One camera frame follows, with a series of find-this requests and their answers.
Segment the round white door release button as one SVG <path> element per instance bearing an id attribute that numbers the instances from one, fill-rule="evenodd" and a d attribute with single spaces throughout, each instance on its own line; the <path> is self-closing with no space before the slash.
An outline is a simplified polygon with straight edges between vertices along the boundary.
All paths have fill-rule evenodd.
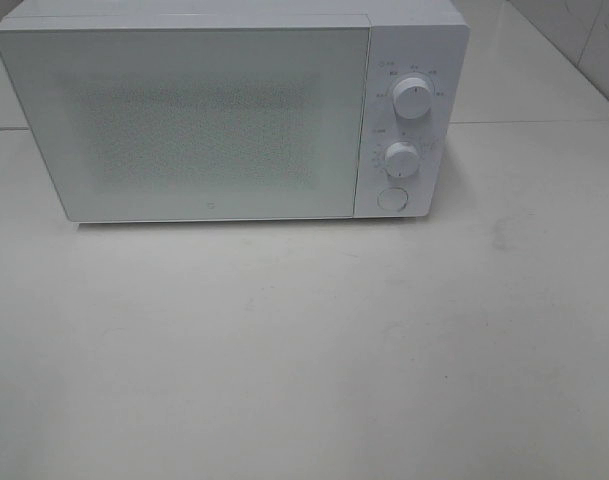
<path id="1" fill-rule="evenodd" d="M 406 190 L 392 187 L 381 191 L 377 198 L 378 207 L 389 212 L 401 212 L 408 204 L 409 196 Z"/>

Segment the white timer knob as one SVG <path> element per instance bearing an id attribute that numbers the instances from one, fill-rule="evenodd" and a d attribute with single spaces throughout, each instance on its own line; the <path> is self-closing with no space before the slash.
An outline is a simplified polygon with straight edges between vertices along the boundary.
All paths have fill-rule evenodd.
<path id="1" fill-rule="evenodd" d="M 413 176 L 419 164 L 420 154 L 412 143 L 396 142 L 384 152 L 385 171 L 394 179 Z"/>

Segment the white microwave door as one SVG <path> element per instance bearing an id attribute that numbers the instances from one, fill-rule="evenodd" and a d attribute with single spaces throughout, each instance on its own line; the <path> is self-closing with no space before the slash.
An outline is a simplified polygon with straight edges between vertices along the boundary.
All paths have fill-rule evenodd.
<path id="1" fill-rule="evenodd" d="M 348 217 L 369 32 L 0 32 L 78 223 Z"/>

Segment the upper white power knob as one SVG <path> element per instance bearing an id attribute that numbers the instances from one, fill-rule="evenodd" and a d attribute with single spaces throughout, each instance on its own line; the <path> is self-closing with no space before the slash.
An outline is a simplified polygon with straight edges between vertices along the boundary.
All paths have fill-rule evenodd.
<path id="1" fill-rule="evenodd" d="M 391 90 L 394 111 L 402 119 L 418 119 L 431 109 L 433 94 L 434 87 L 427 78 L 404 77 Z"/>

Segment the white microwave oven body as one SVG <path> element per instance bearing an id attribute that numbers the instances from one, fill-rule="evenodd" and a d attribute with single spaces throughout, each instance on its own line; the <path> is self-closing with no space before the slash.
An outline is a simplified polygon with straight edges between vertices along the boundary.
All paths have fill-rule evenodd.
<path id="1" fill-rule="evenodd" d="M 470 34 L 463 16 L 449 1 L 25 1 L 0 22 L 0 32 L 357 28 L 367 29 L 369 40 L 350 216 L 140 222 L 425 216 L 436 186 Z M 424 116 L 405 120 L 394 111 L 391 90 L 411 75 L 427 78 L 434 94 L 431 109 Z M 394 179 L 385 171 L 384 152 L 396 142 L 412 143 L 420 154 L 419 168 L 411 177 Z M 401 212 L 378 207 L 379 193 L 392 187 L 408 193 L 408 204 Z"/>

